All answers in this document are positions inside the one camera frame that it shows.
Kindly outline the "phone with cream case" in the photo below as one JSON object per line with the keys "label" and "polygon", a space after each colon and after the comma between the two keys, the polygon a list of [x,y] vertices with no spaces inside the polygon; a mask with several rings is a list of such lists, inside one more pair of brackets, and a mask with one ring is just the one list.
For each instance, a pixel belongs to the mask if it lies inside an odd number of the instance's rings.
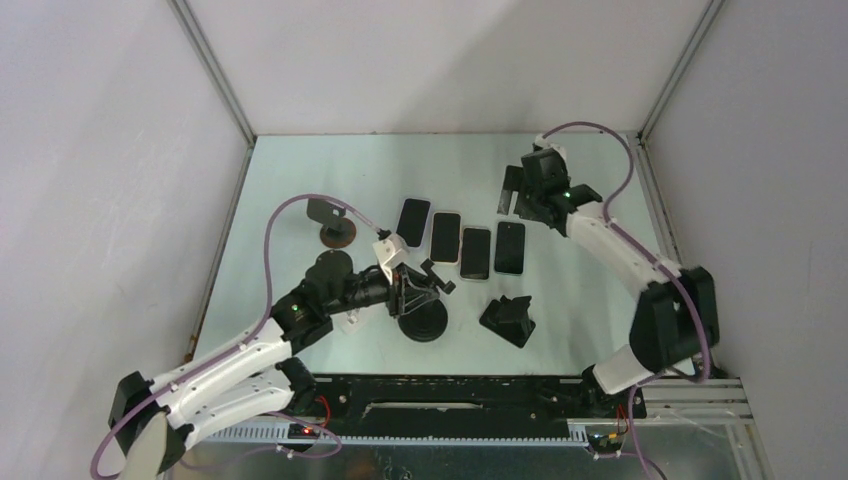
{"label": "phone with cream case", "polygon": [[432,217],[429,259],[434,263],[456,264],[460,256],[461,215],[437,211]]}

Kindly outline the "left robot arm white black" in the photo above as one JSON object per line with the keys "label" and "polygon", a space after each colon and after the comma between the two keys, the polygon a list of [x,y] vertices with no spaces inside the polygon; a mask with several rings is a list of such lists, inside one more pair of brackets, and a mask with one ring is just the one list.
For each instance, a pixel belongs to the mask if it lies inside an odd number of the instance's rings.
{"label": "left robot arm white black", "polygon": [[103,443],[124,455],[157,416],[165,420],[156,474],[206,438],[252,417],[304,416],[316,403],[315,380],[297,355],[333,330],[336,314],[383,304],[393,318],[440,305],[454,290],[430,260],[354,272],[341,250],[320,254],[304,279],[264,316],[206,356],[152,379],[133,372],[118,384]]}

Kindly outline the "phone with white case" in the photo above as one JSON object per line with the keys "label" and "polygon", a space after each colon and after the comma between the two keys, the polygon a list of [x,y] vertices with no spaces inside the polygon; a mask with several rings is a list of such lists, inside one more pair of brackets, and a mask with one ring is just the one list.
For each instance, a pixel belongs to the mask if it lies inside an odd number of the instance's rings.
{"label": "phone with white case", "polygon": [[466,280],[486,281],[490,276],[491,231],[467,227],[462,231],[459,275]]}

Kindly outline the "black phone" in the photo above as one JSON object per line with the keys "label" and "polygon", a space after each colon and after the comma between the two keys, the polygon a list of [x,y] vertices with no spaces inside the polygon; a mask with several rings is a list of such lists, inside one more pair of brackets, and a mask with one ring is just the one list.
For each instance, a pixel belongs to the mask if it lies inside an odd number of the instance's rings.
{"label": "black phone", "polygon": [[521,223],[499,222],[496,229],[494,270],[500,274],[524,272],[526,227]]}

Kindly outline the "black round base phone stand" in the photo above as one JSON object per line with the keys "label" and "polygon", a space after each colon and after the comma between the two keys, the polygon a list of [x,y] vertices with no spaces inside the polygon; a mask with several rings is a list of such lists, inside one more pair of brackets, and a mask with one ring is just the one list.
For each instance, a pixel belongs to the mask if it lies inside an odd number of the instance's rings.
{"label": "black round base phone stand", "polygon": [[[435,263],[430,259],[425,260],[422,264],[433,264],[435,270]],[[456,289],[456,285],[452,281],[446,281],[442,277],[440,278],[444,281],[444,287],[440,291],[440,298],[438,300],[434,300],[410,314],[397,317],[400,330],[406,337],[413,341],[421,343],[432,342],[442,336],[447,329],[448,313],[442,301],[442,295],[451,295]]]}

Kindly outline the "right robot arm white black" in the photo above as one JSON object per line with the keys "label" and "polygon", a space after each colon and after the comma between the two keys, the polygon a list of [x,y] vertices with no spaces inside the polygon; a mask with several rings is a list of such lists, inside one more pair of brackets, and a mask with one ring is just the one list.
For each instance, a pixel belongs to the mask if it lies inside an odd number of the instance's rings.
{"label": "right robot arm white black", "polygon": [[505,169],[498,212],[548,226],[605,265],[636,301],[627,343],[588,369],[581,392],[585,411],[606,418],[621,392],[720,339],[715,282],[703,267],[684,268],[649,251],[613,219],[591,187],[574,185],[563,149],[536,147]]}

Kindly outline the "phone with lilac case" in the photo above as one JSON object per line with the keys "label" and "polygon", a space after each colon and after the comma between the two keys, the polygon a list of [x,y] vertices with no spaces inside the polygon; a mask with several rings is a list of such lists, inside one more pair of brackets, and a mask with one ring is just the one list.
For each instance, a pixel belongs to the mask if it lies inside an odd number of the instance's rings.
{"label": "phone with lilac case", "polygon": [[395,232],[410,248],[420,248],[431,208],[429,200],[407,198],[404,200]]}

